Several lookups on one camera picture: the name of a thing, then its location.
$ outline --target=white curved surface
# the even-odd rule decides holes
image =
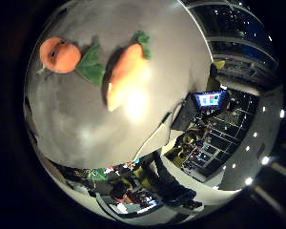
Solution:
[[[177,101],[188,91],[205,90],[211,62],[207,45],[192,17],[174,0],[78,1],[40,41],[60,36],[85,50],[97,36],[100,62],[106,65],[116,47],[127,45],[138,30],[151,36],[153,51],[149,73],[133,89],[141,97],[140,106],[126,104],[113,113],[104,105],[100,88],[77,72],[38,74],[42,65],[37,44],[27,96],[38,148],[47,158],[77,168],[129,161]],[[167,133],[161,130],[141,155],[161,148]]]

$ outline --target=black background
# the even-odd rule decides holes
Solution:
[[[273,38],[285,85],[286,0],[247,1]],[[24,76],[43,23],[60,0],[0,1],[0,228],[126,228],[68,198],[37,160],[22,112]],[[286,142],[286,122],[278,137]],[[246,189],[220,211],[174,228],[282,228],[280,217]]]

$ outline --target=ceiling light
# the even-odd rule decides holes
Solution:
[[[285,116],[285,111],[284,110],[280,110],[279,117],[283,118],[284,116]]]
[[[228,89],[228,87],[223,86],[222,84],[220,85],[220,88],[222,88],[223,90],[227,90]]]
[[[245,184],[246,184],[246,185],[250,185],[250,184],[252,184],[252,182],[253,182],[253,179],[252,179],[251,177],[248,177],[248,178],[246,178],[246,180],[245,180]]]
[[[262,160],[261,160],[261,164],[262,165],[266,165],[266,164],[268,164],[269,163],[269,158],[267,157],[267,156],[265,156],[264,158],[262,158]]]

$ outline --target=computer monitor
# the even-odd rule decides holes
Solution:
[[[195,93],[194,100],[199,110],[218,110],[224,105],[227,91]]]

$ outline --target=person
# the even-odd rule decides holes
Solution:
[[[133,188],[131,184],[119,180],[113,185],[110,196],[119,203],[141,204],[140,196],[137,193],[139,189],[140,187]]]
[[[153,152],[157,170],[156,193],[162,202],[171,207],[181,206],[196,196],[196,191],[181,185],[165,168],[158,151]]]

